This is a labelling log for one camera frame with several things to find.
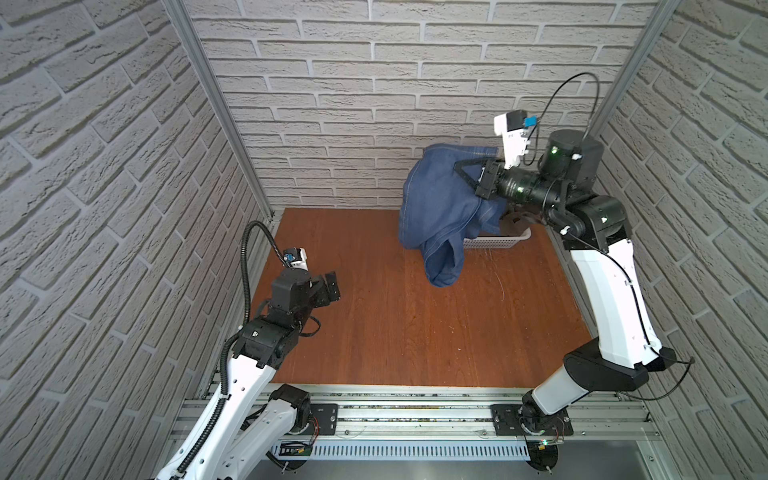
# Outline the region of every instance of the white plastic basket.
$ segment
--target white plastic basket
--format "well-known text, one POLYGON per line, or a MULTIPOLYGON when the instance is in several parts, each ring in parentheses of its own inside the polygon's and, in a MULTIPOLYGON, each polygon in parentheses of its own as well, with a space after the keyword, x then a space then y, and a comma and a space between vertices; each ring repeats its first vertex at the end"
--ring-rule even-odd
POLYGON ((526 228, 520 237, 477 237, 465 238, 464 248, 512 248, 520 240, 531 238, 531 229, 526 228))

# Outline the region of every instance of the wooden table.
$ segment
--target wooden table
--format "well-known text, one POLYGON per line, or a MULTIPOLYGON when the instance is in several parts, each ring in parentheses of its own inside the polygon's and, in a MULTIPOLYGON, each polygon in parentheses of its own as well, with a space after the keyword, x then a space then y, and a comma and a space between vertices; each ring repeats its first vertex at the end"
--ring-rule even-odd
MULTIPOLYGON (((274 382, 533 387, 590 339, 542 226, 511 249, 466 250, 446 288, 429 284, 397 228, 394 210, 285 211, 278 246, 304 247, 313 274, 335 270, 342 297, 314 310, 322 330, 274 382)), ((270 255, 254 308, 280 268, 270 255)))

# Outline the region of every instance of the white brick wall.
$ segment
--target white brick wall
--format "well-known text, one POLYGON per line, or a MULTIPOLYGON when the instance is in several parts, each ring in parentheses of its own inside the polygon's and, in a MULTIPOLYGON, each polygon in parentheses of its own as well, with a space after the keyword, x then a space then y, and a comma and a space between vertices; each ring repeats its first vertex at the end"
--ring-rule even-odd
POLYGON ((0 26, 0 478, 149 478, 256 201, 161 2, 0 26))
MULTIPOLYGON (((654 6, 186 3, 278 208, 397 208, 393 192, 422 147, 500 146, 494 115, 540 114, 559 83, 579 71, 597 73, 606 92, 654 6)), ((544 118, 543 144, 555 125, 585 126, 594 86, 574 82, 561 94, 544 118)))
POLYGON ((685 478, 768 475, 768 8, 741 4, 684 0, 604 132, 598 172, 635 218, 656 331, 698 359, 648 403, 685 478))

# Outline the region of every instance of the metal post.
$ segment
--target metal post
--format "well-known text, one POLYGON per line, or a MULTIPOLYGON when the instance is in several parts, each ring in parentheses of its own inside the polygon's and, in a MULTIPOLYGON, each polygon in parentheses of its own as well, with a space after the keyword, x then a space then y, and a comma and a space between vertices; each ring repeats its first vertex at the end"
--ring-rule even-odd
POLYGON ((629 58, 619 70, 618 75, 608 93, 595 112, 592 124, 590 126, 590 135, 597 138, 603 132, 614 110, 618 107, 624 94, 627 93, 632 81, 634 80, 640 67, 643 66, 645 59, 653 50, 659 35, 667 26, 672 14, 677 10, 677 6, 682 0, 659 0, 656 7, 651 12, 648 23, 645 24, 643 33, 634 45, 629 58))
POLYGON ((187 50, 187 56, 197 73, 197 77, 200 79, 200 85, 203 86, 205 95, 208 96, 211 107, 213 107, 214 113, 221 122, 221 129, 230 142, 237 163, 243 169, 246 182, 248 182, 248 186, 256 197, 259 208, 266 218, 271 219, 274 211, 264 193, 259 177, 253 169, 253 164, 245 149, 243 138, 240 136, 240 131, 235 125, 235 119, 227 105, 227 100, 224 98, 224 93, 222 93, 219 87, 214 70, 210 66, 208 57, 205 55, 200 37, 197 36, 197 32, 192 25, 192 18, 190 18, 187 7, 184 5, 184 0, 165 0, 165 8, 171 23, 176 27, 176 32, 179 35, 182 46, 187 50))

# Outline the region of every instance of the black mounting plate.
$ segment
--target black mounting plate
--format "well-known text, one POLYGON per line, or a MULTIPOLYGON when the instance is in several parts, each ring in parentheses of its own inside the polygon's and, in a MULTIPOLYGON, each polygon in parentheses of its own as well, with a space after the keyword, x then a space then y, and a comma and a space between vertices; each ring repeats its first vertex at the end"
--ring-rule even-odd
MULTIPOLYGON (((505 403, 491 405, 491 414, 493 417, 493 428, 496 435, 500 437, 509 437, 514 435, 529 435, 520 425, 520 403, 505 403)), ((571 436, 574 434, 574 428, 571 425, 571 419, 568 418, 566 409, 554 414, 551 421, 545 425, 545 432, 542 435, 571 436)))
POLYGON ((310 405, 312 415, 320 425, 320 435, 335 435, 336 420, 339 406, 336 403, 313 403, 310 405))

